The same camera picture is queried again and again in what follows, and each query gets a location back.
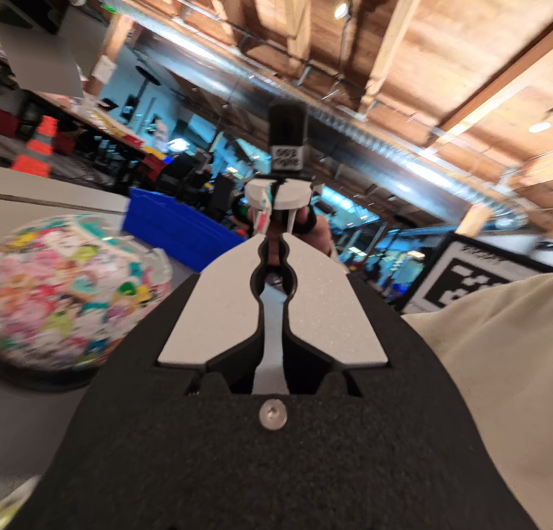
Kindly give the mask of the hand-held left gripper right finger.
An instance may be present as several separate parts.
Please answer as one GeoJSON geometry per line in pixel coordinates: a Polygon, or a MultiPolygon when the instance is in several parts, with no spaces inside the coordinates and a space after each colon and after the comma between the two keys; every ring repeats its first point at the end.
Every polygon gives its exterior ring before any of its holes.
{"type": "Polygon", "coordinates": [[[342,265],[281,236],[283,370],[291,394],[315,394],[331,372],[382,368],[388,356],[342,265]]]}

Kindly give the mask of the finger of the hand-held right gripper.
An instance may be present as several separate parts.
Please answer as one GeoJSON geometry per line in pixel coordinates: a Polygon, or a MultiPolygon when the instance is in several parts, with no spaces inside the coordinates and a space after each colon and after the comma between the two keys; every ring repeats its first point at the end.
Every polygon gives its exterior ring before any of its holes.
{"type": "Polygon", "coordinates": [[[248,181],[245,199],[252,212],[270,212],[270,181],[248,181]]]}
{"type": "Polygon", "coordinates": [[[292,234],[298,213],[311,201],[311,181],[283,181],[275,192],[275,220],[292,234]]]}

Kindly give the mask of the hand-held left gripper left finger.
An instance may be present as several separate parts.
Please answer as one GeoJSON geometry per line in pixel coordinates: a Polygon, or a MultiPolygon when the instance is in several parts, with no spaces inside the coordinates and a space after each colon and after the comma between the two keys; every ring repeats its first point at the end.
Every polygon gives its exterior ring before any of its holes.
{"type": "Polygon", "coordinates": [[[264,354],[265,285],[266,236],[255,235],[201,272],[158,364],[218,372],[231,391],[251,393],[264,354]]]}

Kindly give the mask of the colourful joined puzzle pieces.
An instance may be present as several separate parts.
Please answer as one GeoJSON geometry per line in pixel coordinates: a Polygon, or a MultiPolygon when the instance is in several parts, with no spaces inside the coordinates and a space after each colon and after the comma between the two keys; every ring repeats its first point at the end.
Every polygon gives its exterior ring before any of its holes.
{"type": "Polygon", "coordinates": [[[263,235],[266,235],[267,233],[273,212],[273,188],[273,182],[269,180],[267,180],[262,187],[259,187],[258,213],[254,228],[257,233],[261,233],[263,235]]]}

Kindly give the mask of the colourful puzzle ball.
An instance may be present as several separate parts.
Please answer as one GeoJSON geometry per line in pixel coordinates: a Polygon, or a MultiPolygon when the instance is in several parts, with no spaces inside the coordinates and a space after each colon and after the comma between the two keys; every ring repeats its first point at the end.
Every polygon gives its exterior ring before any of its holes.
{"type": "Polygon", "coordinates": [[[60,373],[95,369],[171,292],[165,252],[71,214],[1,239],[1,361],[60,373]]]}

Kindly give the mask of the black ball stand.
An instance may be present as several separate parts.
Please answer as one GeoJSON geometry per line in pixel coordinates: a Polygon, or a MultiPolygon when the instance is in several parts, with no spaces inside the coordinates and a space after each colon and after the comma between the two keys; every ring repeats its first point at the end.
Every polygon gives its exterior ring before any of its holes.
{"type": "Polygon", "coordinates": [[[93,367],[43,371],[1,359],[1,382],[33,392],[65,393],[87,387],[101,370],[101,367],[93,367]]]}

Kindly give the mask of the person's right hand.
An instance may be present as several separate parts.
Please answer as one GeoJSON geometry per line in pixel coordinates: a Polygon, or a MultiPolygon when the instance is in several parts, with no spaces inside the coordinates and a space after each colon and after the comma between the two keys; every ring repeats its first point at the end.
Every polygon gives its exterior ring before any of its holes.
{"type": "MultiPolygon", "coordinates": [[[[334,247],[332,242],[332,235],[329,228],[328,220],[323,215],[315,215],[315,218],[311,217],[311,211],[308,206],[299,209],[296,212],[294,229],[305,229],[308,227],[308,223],[315,221],[314,226],[309,232],[297,233],[293,232],[293,236],[297,237],[304,243],[310,245],[314,249],[320,251],[327,257],[331,255],[331,251],[334,247]]],[[[280,266],[280,235],[287,232],[287,226],[281,221],[271,218],[271,222],[266,231],[268,239],[268,266],[277,267],[280,266]]]]}

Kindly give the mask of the blue plastic bin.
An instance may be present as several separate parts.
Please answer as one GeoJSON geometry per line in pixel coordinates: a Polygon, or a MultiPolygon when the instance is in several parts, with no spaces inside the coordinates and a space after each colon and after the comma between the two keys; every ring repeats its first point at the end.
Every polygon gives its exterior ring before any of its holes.
{"type": "Polygon", "coordinates": [[[244,242],[238,234],[175,198],[141,188],[129,191],[122,229],[197,272],[244,242]]]}

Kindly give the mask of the framed tag poster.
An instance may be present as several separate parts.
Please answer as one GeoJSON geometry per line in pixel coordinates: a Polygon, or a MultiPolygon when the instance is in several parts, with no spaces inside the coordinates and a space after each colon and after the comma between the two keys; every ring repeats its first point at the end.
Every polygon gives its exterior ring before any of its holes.
{"type": "Polygon", "coordinates": [[[436,312],[456,300],[538,274],[552,273],[552,242],[514,236],[515,250],[500,248],[508,236],[476,240],[446,235],[428,265],[397,300],[401,314],[436,312]]]}

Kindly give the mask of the orange and grey traffic cone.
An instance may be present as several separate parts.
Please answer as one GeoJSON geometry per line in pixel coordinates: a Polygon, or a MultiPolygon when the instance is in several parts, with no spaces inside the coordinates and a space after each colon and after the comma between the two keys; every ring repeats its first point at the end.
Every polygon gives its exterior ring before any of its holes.
{"type": "Polygon", "coordinates": [[[57,131],[58,120],[51,116],[43,116],[33,136],[27,141],[24,153],[16,156],[10,168],[23,174],[50,178],[50,162],[57,131]]]}

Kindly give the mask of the silver ventilation duct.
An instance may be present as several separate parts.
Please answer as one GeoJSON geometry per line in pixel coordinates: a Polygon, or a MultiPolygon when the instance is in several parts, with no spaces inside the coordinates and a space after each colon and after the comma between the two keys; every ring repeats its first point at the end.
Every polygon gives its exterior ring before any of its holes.
{"type": "MultiPolygon", "coordinates": [[[[146,33],[138,39],[135,50],[190,84],[265,121],[268,121],[269,105],[277,100],[297,102],[304,106],[307,103],[329,111],[317,102],[313,102],[311,98],[305,98],[297,91],[286,89],[257,70],[243,68],[238,63],[229,62],[222,55],[213,55],[211,51],[203,48],[193,50],[190,47],[197,46],[194,42],[185,40],[183,44],[184,46],[175,45],[163,37],[146,33]]],[[[337,175],[338,179],[346,181],[347,185],[355,190],[358,197],[362,194],[367,195],[374,189],[381,197],[384,197],[385,193],[394,195],[363,175],[326,156],[313,146],[309,136],[308,144],[315,151],[316,159],[313,164],[318,167],[319,172],[337,175]]]]}
{"type": "Polygon", "coordinates": [[[494,198],[490,192],[428,165],[412,153],[359,130],[344,118],[305,104],[310,116],[308,136],[318,150],[405,202],[448,223],[459,223],[469,208],[482,204],[502,231],[530,224],[521,206],[494,198]]]}

